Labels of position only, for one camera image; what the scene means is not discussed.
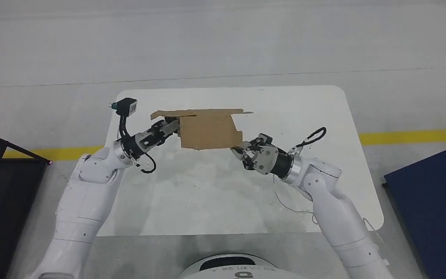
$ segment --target yellow line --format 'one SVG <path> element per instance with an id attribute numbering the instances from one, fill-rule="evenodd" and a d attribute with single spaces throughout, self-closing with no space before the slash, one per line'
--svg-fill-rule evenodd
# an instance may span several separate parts
<path id="1" fill-rule="evenodd" d="M 428 142 L 446 142 L 446 130 L 421 130 L 406 132 L 362 133 L 359 134 L 363 146 L 382 144 L 417 144 Z M 52 161 L 77 160 L 82 154 L 95 153 L 102 146 L 63 147 L 36 149 L 32 152 Z M 4 158 L 26 158 L 20 152 L 8 150 Z"/>
<path id="2" fill-rule="evenodd" d="M 407 132 L 359 134 L 363 146 L 380 144 L 419 144 L 446 142 L 446 130 L 419 130 Z"/>
<path id="3" fill-rule="evenodd" d="M 82 154 L 93 154 L 103 146 L 63 147 L 53 149 L 31 150 L 35 154 L 51 161 L 78 160 Z M 3 158 L 28 158 L 28 156 L 15 151 L 7 150 Z"/>

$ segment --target white tabletop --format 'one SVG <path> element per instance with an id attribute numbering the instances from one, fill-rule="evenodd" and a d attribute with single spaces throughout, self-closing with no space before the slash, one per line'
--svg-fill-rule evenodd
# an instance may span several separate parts
<path id="1" fill-rule="evenodd" d="M 327 135 L 301 156 L 322 158 L 343 170 L 338 187 L 360 215 L 378 229 L 384 218 L 344 92 L 335 86 L 281 86 L 212 89 L 129 90 L 138 100 L 128 119 L 130 134 L 148 129 L 156 110 L 243 108 L 253 114 L 233 115 L 244 140 L 259 133 L 288 150 L 325 126 Z M 115 139 L 113 114 L 106 145 Z M 195 151 L 180 148 L 176 135 L 150 155 L 157 170 L 143 174 L 126 170 L 113 209 L 98 236 L 254 234 L 319 232 L 312 203 L 271 175 L 248 172 L 228 149 Z"/>

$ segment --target brown cardboard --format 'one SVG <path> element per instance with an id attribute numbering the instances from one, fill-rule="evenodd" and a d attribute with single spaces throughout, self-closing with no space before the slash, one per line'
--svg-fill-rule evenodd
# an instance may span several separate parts
<path id="1" fill-rule="evenodd" d="M 243 134 L 237 131 L 232 114 L 250 114 L 243 109 L 158 110 L 151 119 L 174 116 L 180 120 L 181 147 L 189 149 L 223 149 L 238 146 Z"/>

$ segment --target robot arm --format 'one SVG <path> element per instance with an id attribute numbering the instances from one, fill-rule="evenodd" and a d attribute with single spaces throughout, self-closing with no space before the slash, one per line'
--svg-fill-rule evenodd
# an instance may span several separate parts
<path id="1" fill-rule="evenodd" d="M 321 138 L 326 130 L 322 128 L 309 138 L 319 132 L 323 132 Z M 387 260 L 380 256 L 378 246 L 371 240 L 352 201 L 336 187 L 342 171 L 317 158 L 300 157 L 306 144 L 308 141 L 287 153 L 274 146 L 271 137 L 260 134 L 251 142 L 232 148 L 232 151 L 246 170 L 275 174 L 313 202 L 319 227 L 350 278 L 393 278 L 387 268 Z"/>
<path id="2" fill-rule="evenodd" d="M 126 98 L 114 104 L 121 115 L 120 139 L 93 155 L 83 155 L 76 164 L 56 210 L 56 228 L 42 262 L 30 279 L 82 278 L 91 244 L 106 221 L 124 169 L 136 165 L 144 173 L 141 157 L 179 129 L 178 119 L 158 121 L 142 133 L 129 136 L 125 119 L 136 109 L 136 100 Z"/>

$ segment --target gray floor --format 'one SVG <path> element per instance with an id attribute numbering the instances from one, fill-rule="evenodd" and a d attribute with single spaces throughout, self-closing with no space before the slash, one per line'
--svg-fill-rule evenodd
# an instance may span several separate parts
<path id="1" fill-rule="evenodd" d="M 30 149 L 101 145 L 107 104 L 126 89 L 312 84 L 346 92 L 360 133 L 445 129 L 444 26 L 444 1 L 1 0 L 0 137 Z M 445 148 L 364 147 L 395 278 L 422 274 L 382 177 Z M 74 165 L 49 168 L 10 278 L 42 257 Z M 175 278 L 226 251 L 309 278 L 346 278 L 321 234 L 100 237 L 86 277 Z"/>

